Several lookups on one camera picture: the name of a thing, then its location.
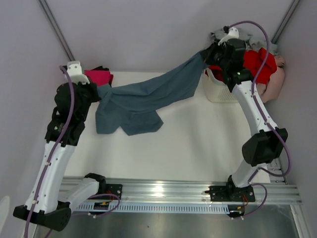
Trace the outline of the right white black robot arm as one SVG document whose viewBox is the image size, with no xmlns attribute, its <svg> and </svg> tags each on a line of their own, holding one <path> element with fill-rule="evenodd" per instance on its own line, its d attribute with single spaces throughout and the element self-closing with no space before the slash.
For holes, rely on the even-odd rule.
<svg viewBox="0 0 317 238">
<path fill-rule="evenodd" d="M 251 137 L 242 146 L 243 161 L 237 171 L 230 175 L 226 184 L 212 185 L 206 191 L 212 202 L 254 202 L 252 180 L 259 171 L 278 158 L 288 137 L 270 118 L 263 105 L 251 72 L 243 66 L 245 43 L 239 39 L 213 42 L 203 53 L 208 65 L 222 70 L 224 84 L 236 97 L 249 124 Z"/>
</svg>

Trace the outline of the blue grey t shirt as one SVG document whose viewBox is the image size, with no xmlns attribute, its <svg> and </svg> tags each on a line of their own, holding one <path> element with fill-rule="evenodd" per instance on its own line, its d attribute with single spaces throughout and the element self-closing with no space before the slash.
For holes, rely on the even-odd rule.
<svg viewBox="0 0 317 238">
<path fill-rule="evenodd" d="M 158 77 L 118 87 L 98 87 L 97 133 L 112 134 L 118 128 L 129 136 L 158 131 L 163 121 L 157 110 L 193 97 L 205 68 L 203 57 L 196 53 Z"/>
</svg>

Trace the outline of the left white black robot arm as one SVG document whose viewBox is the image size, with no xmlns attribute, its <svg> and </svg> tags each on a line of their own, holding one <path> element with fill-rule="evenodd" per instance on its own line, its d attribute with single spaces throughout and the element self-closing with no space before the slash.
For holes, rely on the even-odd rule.
<svg viewBox="0 0 317 238">
<path fill-rule="evenodd" d="M 65 83 L 54 97 L 56 107 L 45 135 L 45 152 L 36 183 L 23 205 L 16 206 L 13 216 L 62 231 L 75 208 L 88 198 L 106 195 L 106 178 L 89 173 L 70 192 L 59 196 L 59 189 L 70 157 L 85 129 L 92 103 L 100 100 L 95 83 Z"/>
</svg>

